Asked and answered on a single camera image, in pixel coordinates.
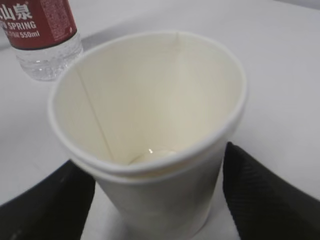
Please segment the white paper cup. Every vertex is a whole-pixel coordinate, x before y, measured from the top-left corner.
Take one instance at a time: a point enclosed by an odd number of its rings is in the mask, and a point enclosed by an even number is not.
[[[219,43],[182,32],[126,36],[87,52],[49,100],[53,131],[124,220],[151,240],[205,223],[247,80]]]

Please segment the white surface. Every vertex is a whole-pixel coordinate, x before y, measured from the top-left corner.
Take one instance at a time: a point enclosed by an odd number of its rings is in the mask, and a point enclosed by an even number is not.
[[[247,111],[232,140],[320,199],[319,11],[273,0],[82,0],[78,6],[76,1],[71,5],[83,36],[105,29],[85,39],[87,48],[128,33],[160,29],[195,32],[229,47],[250,79]],[[53,172],[65,158],[47,122],[52,83],[28,79],[10,49],[0,51],[0,74],[3,203]],[[209,222],[196,239],[236,239],[225,206]],[[98,188],[83,239],[130,239],[122,234],[118,214]]]

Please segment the cup bottom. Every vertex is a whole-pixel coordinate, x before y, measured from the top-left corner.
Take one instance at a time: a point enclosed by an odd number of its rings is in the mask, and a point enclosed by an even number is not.
[[[141,155],[134,158],[129,165],[132,164],[140,164],[140,163],[147,163],[152,162],[157,159],[161,159],[170,155],[174,155],[177,152],[170,150],[170,149],[151,149],[149,148],[148,151],[142,153]]]

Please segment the red label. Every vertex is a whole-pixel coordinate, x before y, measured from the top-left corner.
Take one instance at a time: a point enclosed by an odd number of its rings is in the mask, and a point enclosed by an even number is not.
[[[53,47],[77,32],[68,0],[0,0],[0,27],[22,50]]]

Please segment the plastic water bottle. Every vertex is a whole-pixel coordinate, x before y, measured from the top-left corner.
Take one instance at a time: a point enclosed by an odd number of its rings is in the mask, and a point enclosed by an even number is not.
[[[68,0],[7,0],[0,4],[0,26],[36,80],[55,80],[83,52]]]

